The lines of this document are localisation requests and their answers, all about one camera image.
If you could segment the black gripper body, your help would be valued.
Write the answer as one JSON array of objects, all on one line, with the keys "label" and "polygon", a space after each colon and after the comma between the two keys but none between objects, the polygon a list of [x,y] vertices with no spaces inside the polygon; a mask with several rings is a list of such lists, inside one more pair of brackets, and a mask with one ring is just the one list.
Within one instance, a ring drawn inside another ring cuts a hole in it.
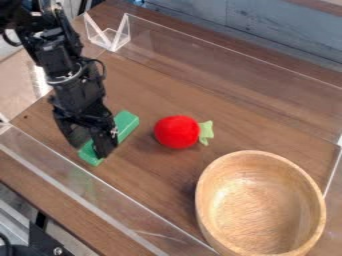
[{"label": "black gripper body", "polygon": [[48,80],[54,90],[49,102],[53,117],[62,132],[72,132],[73,126],[110,131],[114,127],[112,113],[102,103],[106,69],[96,59],[84,59],[78,71],[69,77]]}]

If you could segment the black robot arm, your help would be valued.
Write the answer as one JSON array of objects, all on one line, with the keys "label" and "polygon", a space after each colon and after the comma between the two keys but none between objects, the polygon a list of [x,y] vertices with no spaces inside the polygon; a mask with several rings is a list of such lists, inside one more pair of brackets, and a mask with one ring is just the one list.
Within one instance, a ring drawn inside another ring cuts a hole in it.
[{"label": "black robot arm", "polygon": [[82,43],[62,5],[54,0],[0,0],[0,36],[12,30],[18,38],[8,44],[22,47],[42,68],[56,125],[68,143],[92,144],[104,158],[118,144],[113,115],[104,105],[102,62],[82,55]]}]

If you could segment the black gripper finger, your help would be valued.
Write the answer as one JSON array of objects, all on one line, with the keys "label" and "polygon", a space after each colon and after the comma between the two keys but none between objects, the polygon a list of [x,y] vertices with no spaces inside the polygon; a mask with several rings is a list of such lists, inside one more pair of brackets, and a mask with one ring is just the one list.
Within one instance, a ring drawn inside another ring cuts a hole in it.
[{"label": "black gripper finger", "polygon": [[78,149],[89,139],[88,130],[57,114],[53,115],[53,119],[66,142]]},{"label": "black gripper finger", "polygon": [[88,127],[92,148],[97,158],[106,158],[113,149],[117,147],[117,127],[113,121],[92,124]]}]

